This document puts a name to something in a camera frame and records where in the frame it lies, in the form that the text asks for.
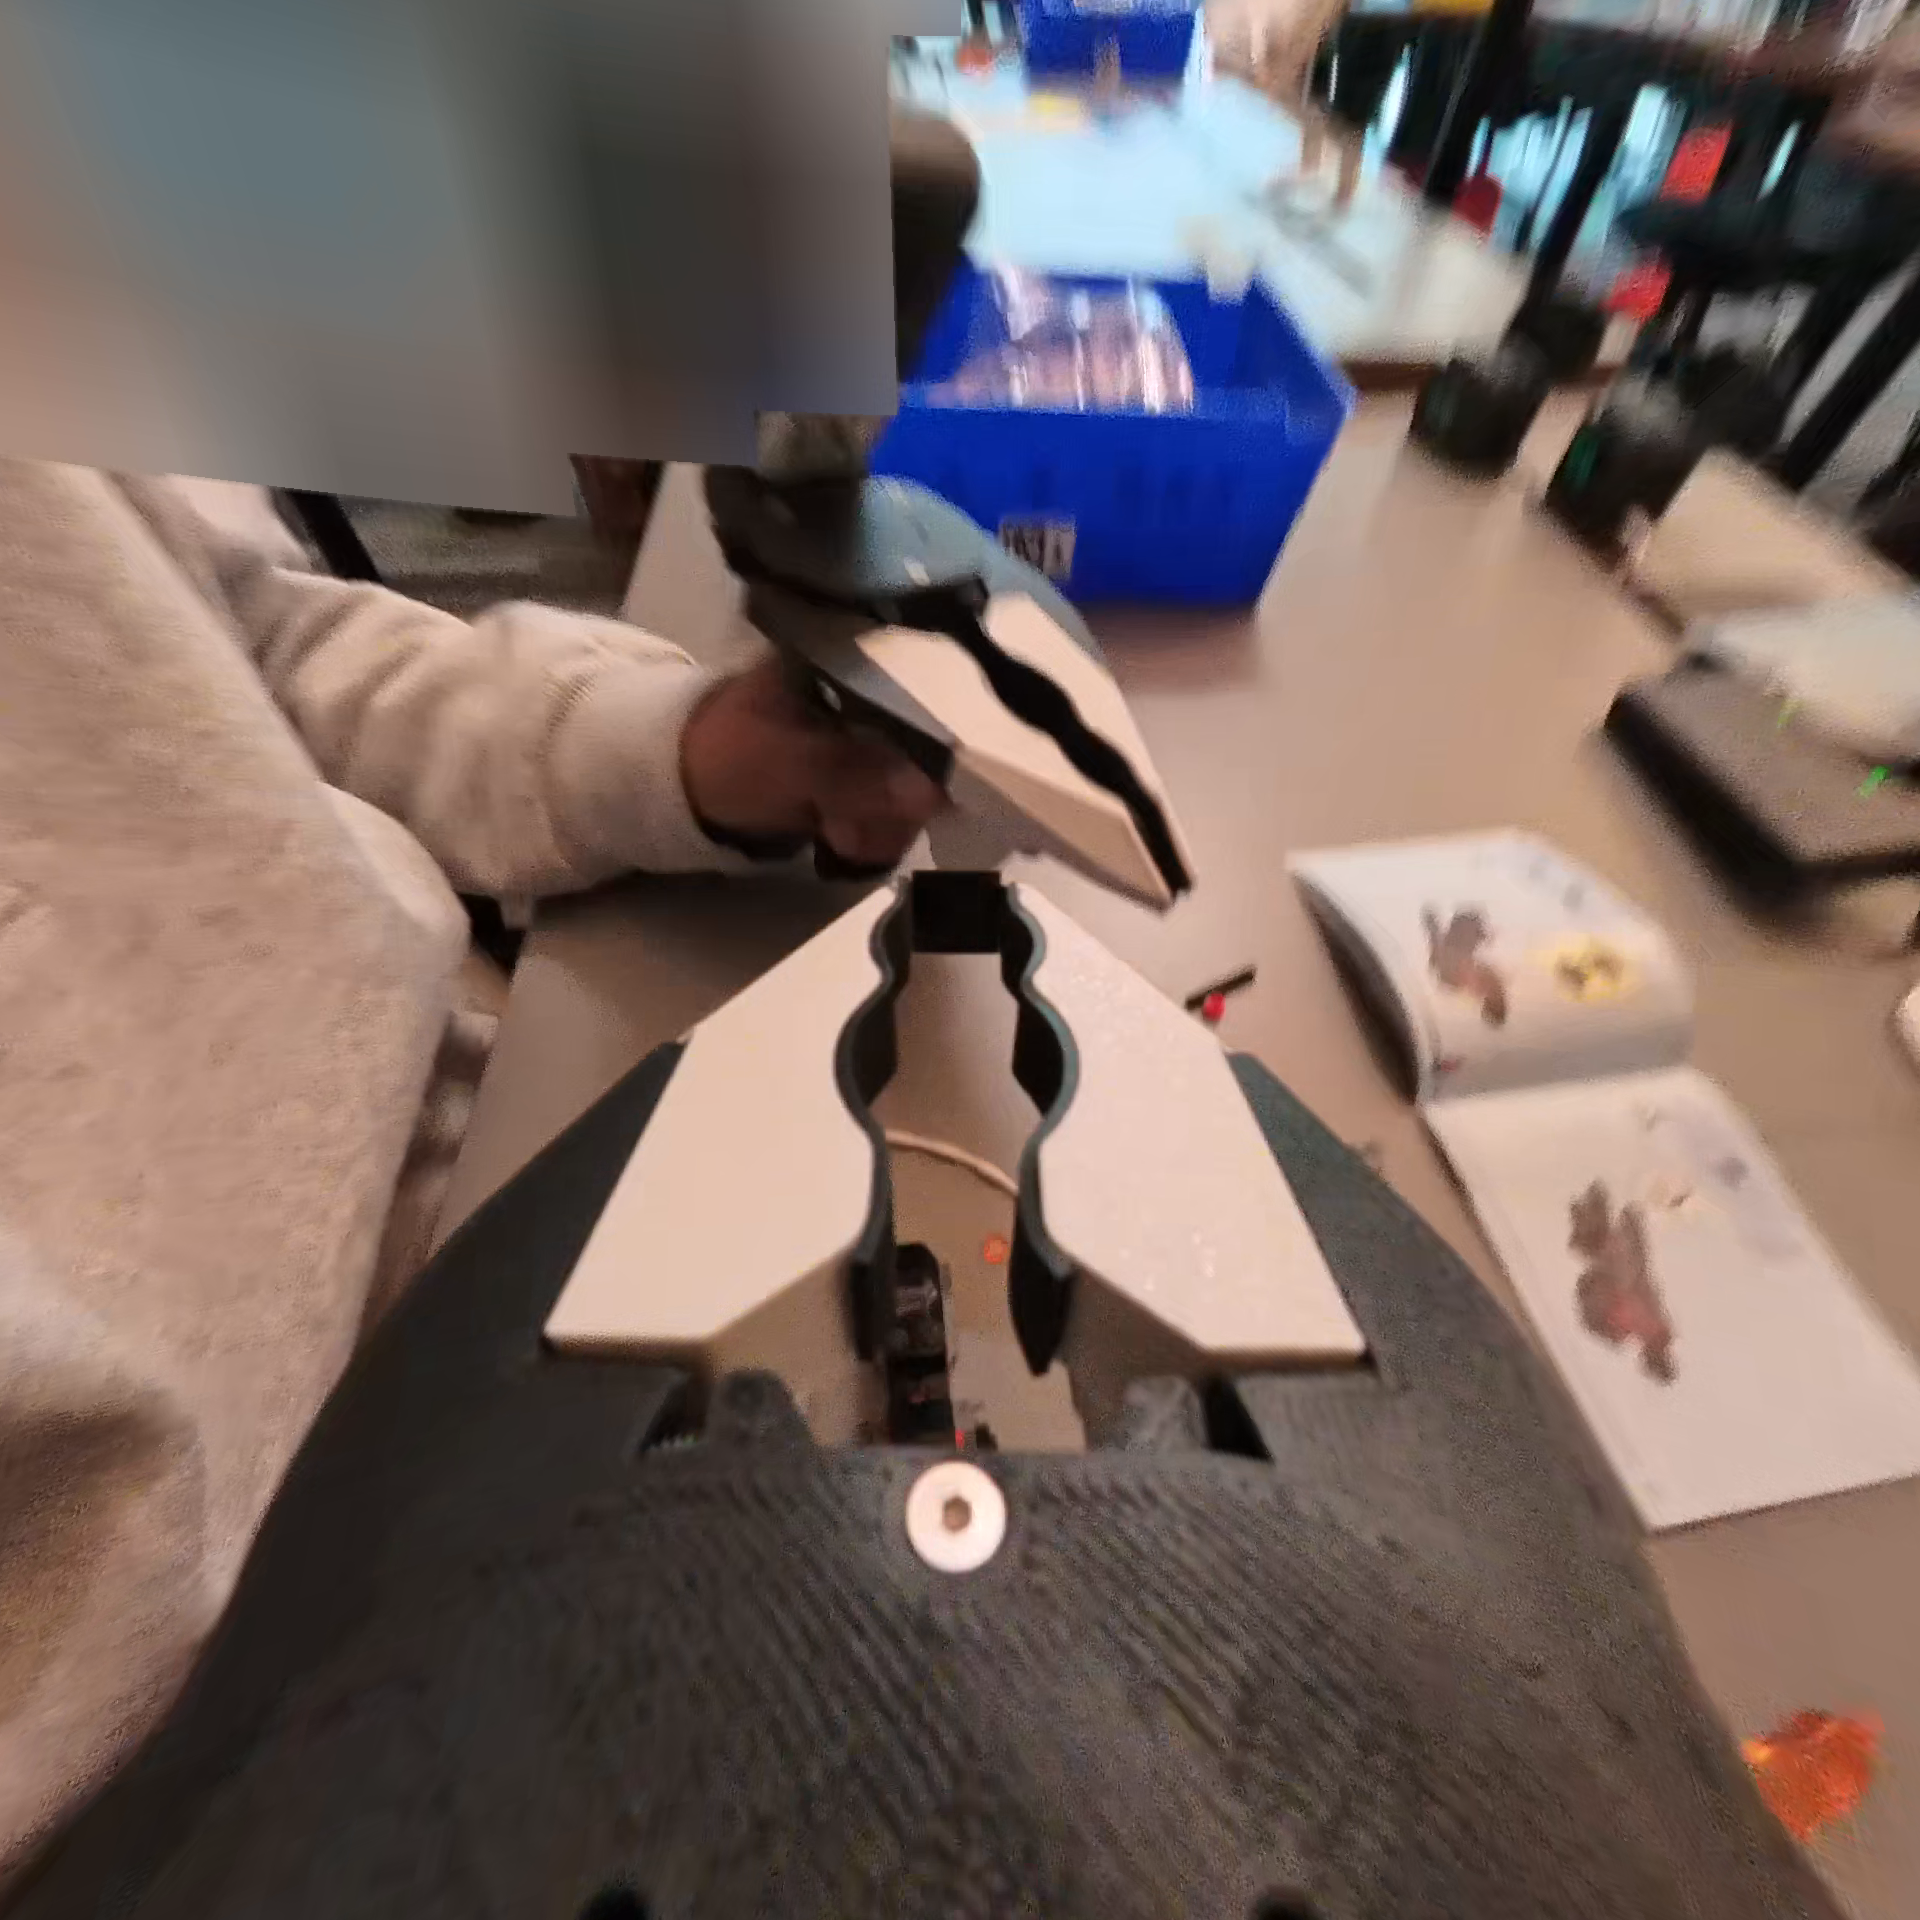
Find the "person's left hand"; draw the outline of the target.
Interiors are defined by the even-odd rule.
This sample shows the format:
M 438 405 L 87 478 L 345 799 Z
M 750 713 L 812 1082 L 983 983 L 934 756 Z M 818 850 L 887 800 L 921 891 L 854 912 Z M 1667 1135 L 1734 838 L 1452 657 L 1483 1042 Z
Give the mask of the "person's left hand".
M 945 789 L 885 738 L 830 717 L 780 657 L 716 679 L 681 736 L 693 814 L 718 842 L 811 848 L 888 873 L 945 811 Z

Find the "light grey flat sheet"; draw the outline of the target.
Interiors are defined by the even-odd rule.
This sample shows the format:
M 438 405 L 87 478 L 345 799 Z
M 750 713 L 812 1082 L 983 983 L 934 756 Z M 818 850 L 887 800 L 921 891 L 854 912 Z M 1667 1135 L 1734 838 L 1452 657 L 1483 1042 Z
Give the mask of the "light grey flat sheet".
M 1919 761 L 1919 594 L 1842 596 L 1691 621 L 1684 650 L 1780 696 L 1812 732 Z

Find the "lego instruction booklet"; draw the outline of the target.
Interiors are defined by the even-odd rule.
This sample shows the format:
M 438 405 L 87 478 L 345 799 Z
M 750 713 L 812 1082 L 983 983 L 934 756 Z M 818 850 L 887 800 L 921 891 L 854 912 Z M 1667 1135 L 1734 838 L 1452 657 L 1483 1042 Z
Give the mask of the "lego instruction booklet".
M 1916 1357 L 1691 1067 L 1658 923 L 1520 828 L 1286 867 L 1648 1530 L 1916 1478 Z

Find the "person's left forearm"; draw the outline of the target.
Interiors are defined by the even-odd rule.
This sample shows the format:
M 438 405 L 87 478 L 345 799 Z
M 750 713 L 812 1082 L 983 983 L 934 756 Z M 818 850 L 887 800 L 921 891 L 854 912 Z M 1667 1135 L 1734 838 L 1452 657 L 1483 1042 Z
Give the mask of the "person's left forearm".
M 226 591 L 324 779 L 460 892 L 525 903 L 745 871 L 684 799 L 684 724 L 716 682 L 671 643 L 531 602 L 460 621 L 284 565 Z

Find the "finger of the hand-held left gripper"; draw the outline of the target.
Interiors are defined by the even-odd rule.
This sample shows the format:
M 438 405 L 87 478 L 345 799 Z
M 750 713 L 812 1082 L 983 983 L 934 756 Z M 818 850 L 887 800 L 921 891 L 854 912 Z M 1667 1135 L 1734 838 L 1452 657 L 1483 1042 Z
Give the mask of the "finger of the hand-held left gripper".
M 1022 713 L 1040 713 L 1031 684 L 1046 680 L 1052 688 L 1040 729 L 1093 785 L 1125 804 L 1158 871 L 1160 899 L 1187 894 L 1191 871 L 1186 832 L 1120 684 L 1106 660 L 1083 644 L 1086 634 L 1028 591 L 992 594 L 982 612 L 982 630 L 996 659 L 1017 669 L 1015 680 L 1028 701 Z
M 1125 804 L 1040 729 L 1052 688 L 1031 684 L 1040 713 L 1022 713 L 1015 675 L 983 633 L 868 626 L 847 639 L 847 698 L 930 761 L 963 820 L 963 853 L 942 853 L 942 862 L 992 868 L 1013 855 L 1047 856 L 1114 894 L 1169 908 Z

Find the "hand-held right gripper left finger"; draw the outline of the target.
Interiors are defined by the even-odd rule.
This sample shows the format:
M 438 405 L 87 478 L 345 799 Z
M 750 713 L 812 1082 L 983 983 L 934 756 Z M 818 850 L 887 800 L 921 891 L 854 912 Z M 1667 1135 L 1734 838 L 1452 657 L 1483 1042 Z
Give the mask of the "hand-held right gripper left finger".
M 912 955 L 883 886 L 698 1021 L 543 1333 L 687 1373 L 858 1373 L 895 1260 L 874 1100 Z

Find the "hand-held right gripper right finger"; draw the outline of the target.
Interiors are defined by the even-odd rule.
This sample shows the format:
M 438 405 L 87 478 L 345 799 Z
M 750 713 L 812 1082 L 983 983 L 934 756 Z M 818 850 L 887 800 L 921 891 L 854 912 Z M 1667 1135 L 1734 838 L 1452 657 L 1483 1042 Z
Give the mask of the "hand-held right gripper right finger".
M 1358 1365 L 1364 1330 L 1222 1042 L 1031 885 L 1008 889 L 1031 1373 Z

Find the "black battery charger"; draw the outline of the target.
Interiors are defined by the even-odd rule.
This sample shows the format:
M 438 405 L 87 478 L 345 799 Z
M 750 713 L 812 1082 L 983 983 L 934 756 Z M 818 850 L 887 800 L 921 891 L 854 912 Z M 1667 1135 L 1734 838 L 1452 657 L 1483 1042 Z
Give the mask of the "black battery charger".
M 1632 523 L 1667 514 L 1710 446 L 1672 381 L 1623 375 L 1581 415 L 1541 506 L 1580 541 L 1619 543 Z
M 1495 478 L 1518 459 L 1546 398 L 1547 354 L 1513 336 L 1438 365 L 1416 395 L 1408 441 L 1469 478 Z

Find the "blue plastic bin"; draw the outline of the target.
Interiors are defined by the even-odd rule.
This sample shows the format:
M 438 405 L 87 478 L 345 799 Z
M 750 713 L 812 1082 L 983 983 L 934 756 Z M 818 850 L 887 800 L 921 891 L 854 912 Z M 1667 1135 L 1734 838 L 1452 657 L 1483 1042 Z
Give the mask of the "blue plastic bin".
M 965 266 L 874 470 L 1083 605 L 1248 608 L 1356 401 L 1260 281 Z

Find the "black lego motorcycle assembly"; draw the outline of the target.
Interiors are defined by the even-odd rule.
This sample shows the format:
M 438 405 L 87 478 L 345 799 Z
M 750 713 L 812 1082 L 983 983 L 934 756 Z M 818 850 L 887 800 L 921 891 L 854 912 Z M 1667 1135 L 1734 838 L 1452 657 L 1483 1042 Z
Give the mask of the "black lego motorcycle assembly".
M 961 1445 L 946 1338 L 945 1269 L 923 1240 L 895 1247 L 888 1320 L 879 1346 L 885 1435 L 895 1445 Z

